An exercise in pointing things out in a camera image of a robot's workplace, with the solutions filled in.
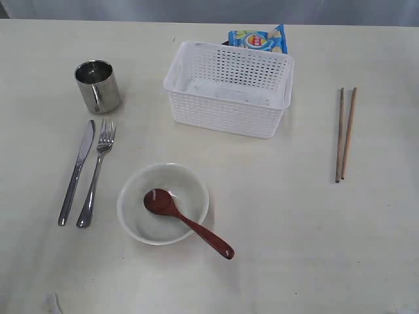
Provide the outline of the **grey ceramic bowl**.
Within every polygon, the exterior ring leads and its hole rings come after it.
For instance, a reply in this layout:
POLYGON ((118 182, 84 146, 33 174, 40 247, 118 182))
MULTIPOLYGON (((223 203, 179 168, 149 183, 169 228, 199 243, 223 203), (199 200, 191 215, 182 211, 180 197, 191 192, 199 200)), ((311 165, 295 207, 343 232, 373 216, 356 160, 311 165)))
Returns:
POLYGON ((155 215, 146 209, 144 196, 154 188, 166 190, 183 215, 203 223, 209 207, 204 182, 186 166, 153 164, 134 173, 120 191, 117 216, 124 230, 149 245, 171 245, 192 235, 193 231, 180 220, 155 215))

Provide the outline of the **brown wooden spoon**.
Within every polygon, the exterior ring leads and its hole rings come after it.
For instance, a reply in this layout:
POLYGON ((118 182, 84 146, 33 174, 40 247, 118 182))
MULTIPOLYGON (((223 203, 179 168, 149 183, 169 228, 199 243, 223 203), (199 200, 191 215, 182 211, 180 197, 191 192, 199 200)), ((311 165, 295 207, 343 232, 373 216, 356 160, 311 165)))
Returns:
POLYGON ((184 216, 177 208, 172 196, 166 190, 155 188, 150 190, 143 199, 143 204, 148 211, 155 215, 163 215, 178 218, 185 223, 191 230, 198 234, 208 245, 216 250, 227 260, 234 258, 234 249, 219 236, 209 229, 192 221, 184 216))

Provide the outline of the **wooden chopstick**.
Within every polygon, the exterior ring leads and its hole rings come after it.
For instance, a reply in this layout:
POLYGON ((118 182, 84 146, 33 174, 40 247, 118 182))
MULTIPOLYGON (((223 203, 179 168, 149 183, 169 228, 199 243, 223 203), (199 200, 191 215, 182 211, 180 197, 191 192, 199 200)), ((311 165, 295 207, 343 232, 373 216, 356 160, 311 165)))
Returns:
POLYGON ((337 144, 337 164, 335 171, 335 182, 339 183, 342 171, 343 159, 343 123, 344 123, 344 88, 340 89, 340 105, 338 116, 338 144, 337 144))
POLYGON ((347 125, 347 131, 346 131, 344 155, 343 155, 343 160, 342 160, 342 172, 341 172, 342 180, 345 179, 345 176, 346 176, 346 166, 348 162, 348 155, 349 155, 349 149, 350 149, 350 143, 351 143, 351 137, 352 137, 352 125, 353 125, 353 119, 354 119, 356 97, 357 97, 357 87, 354 87, 352 91, 352 97, 351 97, 351 103, 350 103, 350 112, 349 112, 348 125, 347 125))

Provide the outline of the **stainless steel cup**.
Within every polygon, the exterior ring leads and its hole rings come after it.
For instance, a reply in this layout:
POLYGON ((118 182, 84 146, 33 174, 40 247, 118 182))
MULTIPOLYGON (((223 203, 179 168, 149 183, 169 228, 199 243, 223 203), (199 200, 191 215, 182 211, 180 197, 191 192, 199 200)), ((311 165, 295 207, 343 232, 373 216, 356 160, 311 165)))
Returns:
POLYGON ((86 61, 76 68, 74 76, 91 113, 105 114, 120 106, 122 101, 118 84, 113 67, 107 61, 86 61))

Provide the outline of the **silver table knife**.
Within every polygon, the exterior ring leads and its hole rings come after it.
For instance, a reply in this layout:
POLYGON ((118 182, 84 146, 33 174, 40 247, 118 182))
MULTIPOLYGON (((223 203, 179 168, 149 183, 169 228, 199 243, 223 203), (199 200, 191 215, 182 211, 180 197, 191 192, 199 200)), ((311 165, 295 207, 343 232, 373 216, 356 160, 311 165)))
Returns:
POLYGON ((58 226, 64 226, 67 222, 69 212, 71 210, 73 198, 75 195, 77 183, 79 181, 79 177, 81 174, 81 170, 86 160, 86 157, 88 156, 88 153, 90 152, 90 148, 94 140, 95 130, 96 130, 95 122, 93 120, 89 120, 87 123, 87 127, 85 129, 83 138, 82 138, 82 143, 81 143, 79 153, 75 162, 75 167, 73 168, 73 172, 72 172, 69 186, 68 186, 65 198, 64 198, 62 209, 60 211, 60 215, 58 218, 58 226))

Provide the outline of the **silver fork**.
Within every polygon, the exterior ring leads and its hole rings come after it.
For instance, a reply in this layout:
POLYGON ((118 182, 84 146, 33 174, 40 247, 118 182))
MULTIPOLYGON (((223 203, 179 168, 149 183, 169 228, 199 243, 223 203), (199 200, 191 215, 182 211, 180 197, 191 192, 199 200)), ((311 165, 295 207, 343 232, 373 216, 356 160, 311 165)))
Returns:
POLYGON ((110 118, 103 119, 101 122, 100 134, 98 144, 96 147, 98 157, 92 181, 88 190, 88 194, 86 196, 84 205, 76 223, 76 226, 78 228, 87 228, 91 224, 94 209, 94 200, 96 195, 96 187, 98 184, 101 165, 103 163, 104 156, 113 148, 113 144, 115 142, 116 128, 116 123, 110 118))

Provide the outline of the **blue chips bag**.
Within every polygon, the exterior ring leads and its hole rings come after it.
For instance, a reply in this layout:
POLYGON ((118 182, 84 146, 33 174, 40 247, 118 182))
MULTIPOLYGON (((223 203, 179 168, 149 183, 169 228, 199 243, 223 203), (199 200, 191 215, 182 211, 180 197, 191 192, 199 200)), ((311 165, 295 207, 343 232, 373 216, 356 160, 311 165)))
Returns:
POLYGON ((288 53, 283 24, 276 26, 269 32, 255 30, 229 31, 227 45, 280 54, 288 53))

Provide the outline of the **white plastic woven basket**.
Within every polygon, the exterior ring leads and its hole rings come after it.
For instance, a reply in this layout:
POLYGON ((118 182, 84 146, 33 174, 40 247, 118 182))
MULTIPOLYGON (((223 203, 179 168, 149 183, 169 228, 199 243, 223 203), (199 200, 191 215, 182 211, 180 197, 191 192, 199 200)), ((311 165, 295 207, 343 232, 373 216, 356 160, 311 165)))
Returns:
POLYGON ((163 87, 180 124, 270 139, 291 103, 294 64, 288 54, 185 41, 163 87))

